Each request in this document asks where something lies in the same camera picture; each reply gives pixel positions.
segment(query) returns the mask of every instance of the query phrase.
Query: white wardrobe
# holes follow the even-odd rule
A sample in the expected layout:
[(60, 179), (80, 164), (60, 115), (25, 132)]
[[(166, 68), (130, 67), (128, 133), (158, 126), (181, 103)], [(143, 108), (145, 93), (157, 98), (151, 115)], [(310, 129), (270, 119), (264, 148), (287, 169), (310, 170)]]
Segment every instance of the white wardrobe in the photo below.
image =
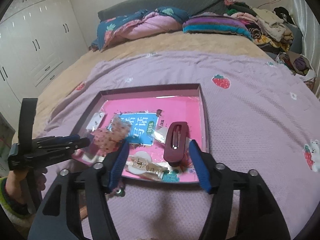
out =
[(0, 112), (14, 129), (22, 99), (87, 51), (70, 0), (13, 1), (0, 23)]

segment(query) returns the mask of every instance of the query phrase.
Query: gray headboard cover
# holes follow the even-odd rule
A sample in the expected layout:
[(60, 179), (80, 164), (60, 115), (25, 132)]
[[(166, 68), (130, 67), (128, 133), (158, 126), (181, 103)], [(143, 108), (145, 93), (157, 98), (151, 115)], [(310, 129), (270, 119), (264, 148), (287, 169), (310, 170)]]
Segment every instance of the gray headboard cover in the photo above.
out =
[(140, 9), (154, 10), (160, 6), (172, 6), (195, 15), (202, 12), (223, 14), (228, 11), (224, 0), (128, 0), (98, 12), (99, 19), (107, 19), (135, 13)]

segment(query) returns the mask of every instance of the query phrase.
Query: blue gripper pad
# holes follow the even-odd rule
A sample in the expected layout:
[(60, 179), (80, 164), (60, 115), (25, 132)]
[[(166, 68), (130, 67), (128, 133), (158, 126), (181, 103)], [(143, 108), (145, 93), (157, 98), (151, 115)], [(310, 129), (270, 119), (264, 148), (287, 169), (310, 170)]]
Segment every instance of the blue gripper pad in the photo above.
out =
[(196, 169), (200, 187), (209, 193), (211, 190), (210, 173), (200, 156), (200, 152), (201, 150), (199, 149), (197, 142), (192, 140), (189, 144), (189, 154)]
[(122, 145), (119, 156), (110, 172), (110, 182), (109, 182), (110, 190), (113, 190), (118, 186), (119, 180), (121, 178), (122, 170), (124, 169), (125, 162), (127, 161), (128, 155), (129, 155), (129, 142), (125, 140), (125, 142)]

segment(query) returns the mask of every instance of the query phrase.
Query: curtain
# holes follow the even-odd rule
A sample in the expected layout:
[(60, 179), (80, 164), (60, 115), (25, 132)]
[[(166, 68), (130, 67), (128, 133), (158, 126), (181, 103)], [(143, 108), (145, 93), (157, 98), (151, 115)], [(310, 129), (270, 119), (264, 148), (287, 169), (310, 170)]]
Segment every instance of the curtain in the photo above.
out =
[(313, 92), (320, 99), (320, 25), (305, 0), (292, 0), (290, 11), (303, 35), (302, 53), (316, 71)]

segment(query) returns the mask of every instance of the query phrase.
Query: hand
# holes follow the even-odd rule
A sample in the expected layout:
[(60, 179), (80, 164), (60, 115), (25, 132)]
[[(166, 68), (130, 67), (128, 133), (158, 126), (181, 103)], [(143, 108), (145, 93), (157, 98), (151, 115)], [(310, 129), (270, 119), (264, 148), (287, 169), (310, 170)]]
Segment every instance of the hand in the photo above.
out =
[[(26, 178), (28, 171), (28, 169), (9, 171), (7, 182), (5, 184), (5, 189), (8, 195), (20, 204), (26, 203), (22, 196), (20, 182)], [(47, 180), (43, 174), (46, 174), (47, 172), (46, 168), (35, 170), (36, 183), (39, 191), (45, 190), (45, 182)]]

